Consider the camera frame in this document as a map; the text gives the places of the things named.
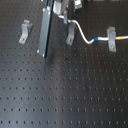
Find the silver gripper block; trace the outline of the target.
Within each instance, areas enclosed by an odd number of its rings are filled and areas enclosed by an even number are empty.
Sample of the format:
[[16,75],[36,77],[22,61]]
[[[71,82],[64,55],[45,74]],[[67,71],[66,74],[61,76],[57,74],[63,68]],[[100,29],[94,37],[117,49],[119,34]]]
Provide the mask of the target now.
[[37,52],[42,57],[46,55],[46,47],[48,43],[50,20],[51,20],[51,9],[55,14],[61,15],[69,3],[69,0],[43,0],[43,1],[45,2],[46,8],[43,9],[39,47],[37,50]]

